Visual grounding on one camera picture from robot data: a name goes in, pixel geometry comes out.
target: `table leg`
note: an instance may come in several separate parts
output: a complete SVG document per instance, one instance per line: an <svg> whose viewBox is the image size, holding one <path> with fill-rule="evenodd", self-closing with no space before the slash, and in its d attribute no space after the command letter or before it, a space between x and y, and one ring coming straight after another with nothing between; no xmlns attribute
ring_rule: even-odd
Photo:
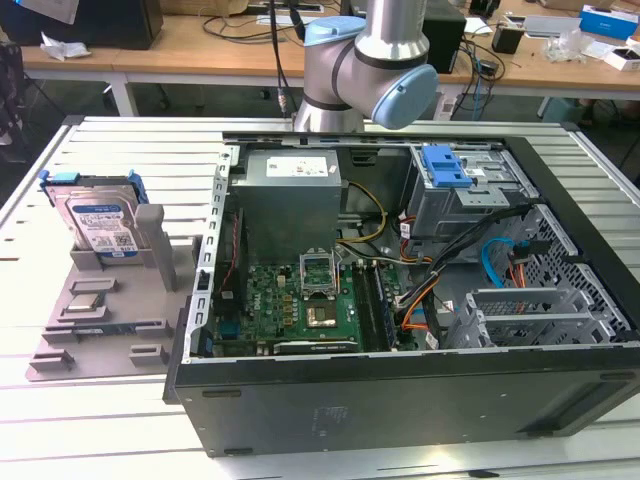
<svg viewBox="0 0 640 480"><path fill-rule="evenodd" d="M538 108L538 118L544 117L544 111L549 106L549 102L551 101L551 97L544 97L542 103L540 104L540 108Z"/></svg>
<svg viewBox="0 0 640 480"><path fill-rule="evenodd" d="M440 98L436 106L436 113L433 115L434 120L448 122L451 120L451 114L456 106L458 97L462 95L464 85L447 85L440 84L438 92Z"/></svg>
<svg viewBox="0 0 640 480"><path fill-rule="evenodd" d="M137 117L138 107L136 99L131 91L131 84L124 74L117 75L111 80L111 91L116 101L118 112L121 117Z"/></svg>

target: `green motherboard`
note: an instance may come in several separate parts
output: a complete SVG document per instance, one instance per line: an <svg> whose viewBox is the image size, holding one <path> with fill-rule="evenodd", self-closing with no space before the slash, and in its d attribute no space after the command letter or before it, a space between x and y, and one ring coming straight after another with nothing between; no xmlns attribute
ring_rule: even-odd
<svg viewBox="0 0 640 480"><path fill-rule="evenodd" d="M225 345L225 356L230 354L230 347L248 354L249 345L295 341L354 342L358 352L364 351L353 284L354 268L360 267L340 266L334 298L305 299L299 264L250 266L246 310L231 328L228 322L217 319L213 328L214 343ZM400 293L394 267L380 269L380 278L384 284L384 300L391 303ZM331 280L331 272L326 267L311 264L305 269L305 285L326 284Z"/></svg>

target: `black box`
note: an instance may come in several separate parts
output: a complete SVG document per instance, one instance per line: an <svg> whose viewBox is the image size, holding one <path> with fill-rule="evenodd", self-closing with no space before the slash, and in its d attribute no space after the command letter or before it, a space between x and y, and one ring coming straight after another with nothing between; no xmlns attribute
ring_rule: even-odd
<svg viewBox="0 0 640 480"><path fill-rule="evenodd" d="M0 25L19 45L40 45L40 32L87 47L148 49L162 28L159 0L80 0L73 25L0 0Z"/></svg>
<svg viewBox="0 0 640 480"><path fill-rule="evenodd" d="M514 54L518 50L523 34L524 30L522 28L498 26L491 42L491 48L497 53Z"/></svg>
<svg viewBox="0 0 640 480"><path fill-rule="evenodd" d="M438 73L451 73L458 57L466 20L447 0L429 0L422 31L429 39L428 63Z"/></svg>

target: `blue hard drive label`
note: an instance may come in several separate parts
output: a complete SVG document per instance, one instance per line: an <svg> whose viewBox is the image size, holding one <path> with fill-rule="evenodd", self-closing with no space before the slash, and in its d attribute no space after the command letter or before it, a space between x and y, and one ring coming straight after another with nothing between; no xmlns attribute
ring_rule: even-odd
<svg viewBox="0 0 640 480"><path fill-rule="evenodd" d="M74 205L74 217L93 250L106 257L132 257L138 253L119 205Z"/></svg>
<svg viewBox="0 0 640 480"><path fill-rule="evenodd" d="M120 205L75 205L76 213L117 213L122 212Z"/></svg>

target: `silver robot arm segment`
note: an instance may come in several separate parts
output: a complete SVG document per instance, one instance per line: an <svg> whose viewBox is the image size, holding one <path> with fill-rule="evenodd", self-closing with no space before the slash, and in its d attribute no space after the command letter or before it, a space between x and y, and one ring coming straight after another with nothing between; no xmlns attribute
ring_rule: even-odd
<svg viewBox="0 0 640 480"><path fill-rule="evenodd" d="M404 128L427 109L438 86L426 64L426 0L369 0L357 17L313 21L305 38L304 101L294 129L357 132L366 115Z"/></svg>

